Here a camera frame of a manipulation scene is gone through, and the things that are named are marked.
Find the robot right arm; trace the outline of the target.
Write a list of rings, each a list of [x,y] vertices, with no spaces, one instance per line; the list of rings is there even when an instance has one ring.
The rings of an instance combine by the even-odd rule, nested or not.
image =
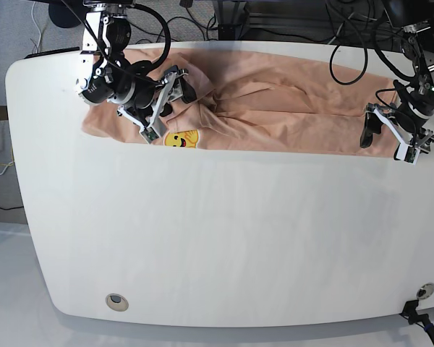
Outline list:
[[[165,19],[155,10],[133,1],[84,1],[88,12],[80,20],[84,26],[77,94],[92,106],[105,101],[117,106],[119,116],[138,126],[151,141],[164,136],[162,119],[172,112],[176,100],[191,103],[195,90],[185,80],[186,69],[168,68],[159,80],[149,73],[165,62],[171,48],[171,33]],[[126,10],[136,9],[155,17],[162,27],[164,47],[155,61],[130,63],[124,55],[132,34]]]

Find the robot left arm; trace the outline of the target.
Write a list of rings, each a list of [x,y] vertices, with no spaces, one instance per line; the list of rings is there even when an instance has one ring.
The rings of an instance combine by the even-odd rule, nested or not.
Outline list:
[[[377,44],[375,35],[384,22],[402,30],[401,52],[412,63],[412,75],[401,72]],[[384,1],[383,14],[373,24],[370,39],[378,58],[397,77],[392,89],[400,104],[382,101],[367,105],[360,146],[370,147],[374,135],[387,126],[398,141],[395,159],[415,163],[434,143],[434,132],[425,128],[434,116],[434,1]]]

